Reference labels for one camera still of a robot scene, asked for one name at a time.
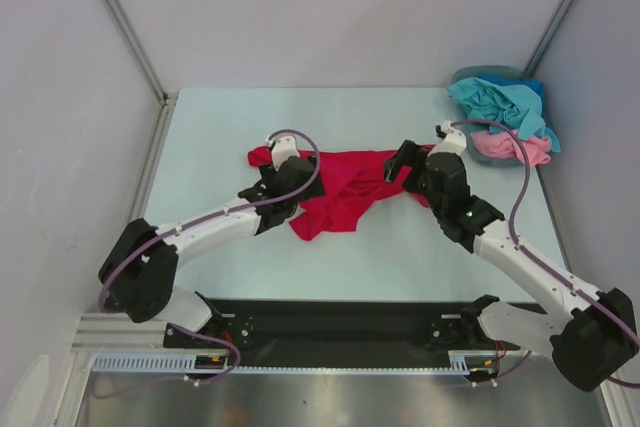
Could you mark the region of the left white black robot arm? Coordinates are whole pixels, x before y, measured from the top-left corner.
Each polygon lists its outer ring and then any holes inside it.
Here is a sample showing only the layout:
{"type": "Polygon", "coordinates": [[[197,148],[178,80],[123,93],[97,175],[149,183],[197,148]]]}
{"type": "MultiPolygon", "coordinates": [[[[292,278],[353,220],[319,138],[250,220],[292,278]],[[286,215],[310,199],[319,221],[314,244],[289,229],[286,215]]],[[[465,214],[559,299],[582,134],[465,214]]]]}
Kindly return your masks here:
{"type": "Polygon", "coordinates": [[[325,194],[319,156],[293,155],[260,167],[261,179],[219,210],[154,226],[143,218],[125,227],[98,278],[102,307],[111,301],[134,323],[161,320],[186,329],[197,345],[214,344],[221,314],[211,301],[175,284],[177,271],[223,243],[282,225],[306,200],[325,194]]]}

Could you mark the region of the red t shirt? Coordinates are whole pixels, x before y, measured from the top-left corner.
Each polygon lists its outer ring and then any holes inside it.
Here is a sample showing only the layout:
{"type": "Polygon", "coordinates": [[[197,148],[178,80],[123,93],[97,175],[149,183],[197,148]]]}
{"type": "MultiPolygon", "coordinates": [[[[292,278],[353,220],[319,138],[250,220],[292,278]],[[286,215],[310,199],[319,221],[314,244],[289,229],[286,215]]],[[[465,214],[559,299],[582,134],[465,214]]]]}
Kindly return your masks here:
{"type": "Polygon", "coordinates": [[[403,194],[409,169],[395,181],[384,180],[388,151],[322,152],[320,177],[326,194],[301,204],[303,212],[289,221],[294,233],[311,241],[323,232],[354,232],[359,219],[376,202],[403,194]]]}

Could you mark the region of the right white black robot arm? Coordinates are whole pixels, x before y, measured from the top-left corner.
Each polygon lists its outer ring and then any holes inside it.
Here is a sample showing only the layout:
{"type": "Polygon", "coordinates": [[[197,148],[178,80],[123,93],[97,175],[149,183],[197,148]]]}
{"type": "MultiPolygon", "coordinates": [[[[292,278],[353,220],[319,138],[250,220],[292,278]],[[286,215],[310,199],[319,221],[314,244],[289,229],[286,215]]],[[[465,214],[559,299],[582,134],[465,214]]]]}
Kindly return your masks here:
{"type": "Polygon", "coordinates": [[[444,235],[518,284],[542,308],[517,308],[495,297],[478,299],[461,323],[463,340],[484,348],[506,341],[550,359],[573,386],[593,391],[639,352],[631,299],[604,292],[558,268],[519,236],[504,214],[472,194],[462,146],[434,148],[406,140],[384,163],[393,182],[408,171],[404,189],[426,200],[444,235]]]}

